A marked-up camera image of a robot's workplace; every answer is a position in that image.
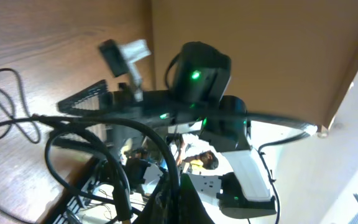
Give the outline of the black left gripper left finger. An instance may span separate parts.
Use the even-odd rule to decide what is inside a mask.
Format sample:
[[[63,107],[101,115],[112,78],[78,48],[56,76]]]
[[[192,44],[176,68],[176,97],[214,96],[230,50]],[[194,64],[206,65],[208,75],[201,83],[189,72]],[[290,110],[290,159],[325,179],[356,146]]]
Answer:
[[[173,221],[171,185],[167,180],[161,180],[134,224],[169,224]]]

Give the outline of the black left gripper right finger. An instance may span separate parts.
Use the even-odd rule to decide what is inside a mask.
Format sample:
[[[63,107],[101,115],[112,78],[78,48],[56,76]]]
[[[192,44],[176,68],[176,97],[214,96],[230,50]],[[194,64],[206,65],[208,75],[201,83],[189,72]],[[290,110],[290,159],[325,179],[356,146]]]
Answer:
[[[214,224],[188,174],[180,179],[179,224]]]

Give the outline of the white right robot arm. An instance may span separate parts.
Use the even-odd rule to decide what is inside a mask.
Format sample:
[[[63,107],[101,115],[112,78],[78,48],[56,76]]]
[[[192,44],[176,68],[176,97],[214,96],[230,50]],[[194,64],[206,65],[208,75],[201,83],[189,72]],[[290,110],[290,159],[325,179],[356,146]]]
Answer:
[[[250,113],[238,97],[226,95],[231,59],[202,42],[188,42],[170,62],[175,69],[165,90],[134,90],[124,83],[109,92],[104,81],[58,103],[58,110],[74,116],[135,119],[153,128],[201,123],[201,140],[221,153],[232,171],[221,177],[218,194],[223,214],[232,218],[280,216],[280,199],[261,149],[251,146],[251,123],[259,121],[298,129],[284,139],[295,142],[317,132],[306,121],[263,113]]]

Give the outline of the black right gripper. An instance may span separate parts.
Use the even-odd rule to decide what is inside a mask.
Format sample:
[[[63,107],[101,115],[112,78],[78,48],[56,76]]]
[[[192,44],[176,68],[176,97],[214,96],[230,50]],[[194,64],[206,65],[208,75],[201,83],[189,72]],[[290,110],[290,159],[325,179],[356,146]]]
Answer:
[[[65,98],[57,103],[58,111],[65,114],[89,114],[100,109],[100,98],[108,92],[105,80]],[[110,102],[104,109],[107,115],[149,124],[173,124],[179,112],[172,107],[168,90],[143,91],[142,101],[136,101],[125,83],[119,91],[110,92]]]

